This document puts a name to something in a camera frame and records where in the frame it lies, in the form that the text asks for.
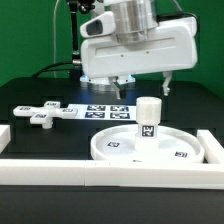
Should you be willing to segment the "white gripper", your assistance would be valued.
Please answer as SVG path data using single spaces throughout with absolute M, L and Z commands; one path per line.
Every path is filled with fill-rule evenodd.
M 197 63 L 194 17 L 163 21 L 149 31 L 149 39 L 118 44 L 114 35 L 86 39 L 81 46 L 83 72 L 90 78 L 109 78 L 118 99 L 126 90 L 115 76 L 164 72 L 163 93 L 169 95 L 174 70 L 193 68 Z

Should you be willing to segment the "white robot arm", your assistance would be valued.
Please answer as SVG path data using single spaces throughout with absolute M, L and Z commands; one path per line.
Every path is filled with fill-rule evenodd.
M 111 85 L 119 99 L 131 75 L 161 72 L 168 85 L 175 70 L 197 63 L 197 19 L 183 11 L 156 13 L 156 0 L 104 0 L 107 10 L 80 27 L 83 72 Z

